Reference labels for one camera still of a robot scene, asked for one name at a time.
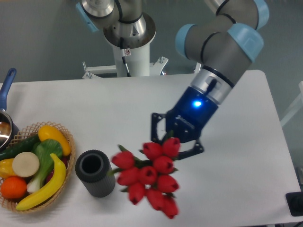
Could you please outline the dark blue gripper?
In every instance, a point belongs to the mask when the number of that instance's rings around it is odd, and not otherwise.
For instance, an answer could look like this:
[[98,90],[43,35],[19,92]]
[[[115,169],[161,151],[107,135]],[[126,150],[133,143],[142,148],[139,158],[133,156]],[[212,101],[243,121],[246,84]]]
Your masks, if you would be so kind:
[[[204,152],[199,137],[201,131],[218,105],[204,94],[188,87],[175,106],[165,113],[151,114],[151,141],[164,143],[166,132],[173,131],[173,136],[179,138],[180,148],[174,160],[183,160]],[[162,139],[158,136],[158,123],[166,119],[166,130]]]

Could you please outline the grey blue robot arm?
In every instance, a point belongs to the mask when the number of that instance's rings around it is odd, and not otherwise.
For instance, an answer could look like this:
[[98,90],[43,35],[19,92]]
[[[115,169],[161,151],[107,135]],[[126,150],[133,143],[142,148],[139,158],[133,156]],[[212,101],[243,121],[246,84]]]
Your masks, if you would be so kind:
[[[202,65],[175,106],[151,116],[149,160],[160,155],[184,159],[203,152],[202,129],[264,46],[258,30],[268,21],[263,0],[209,0],[215,19],[206,26],[187,24],[175,38],[178,53]],[[153,19],[140,0],[80,0],[80,16],[92,32],[103,31],[112,45],[119,77],[149,76]]]

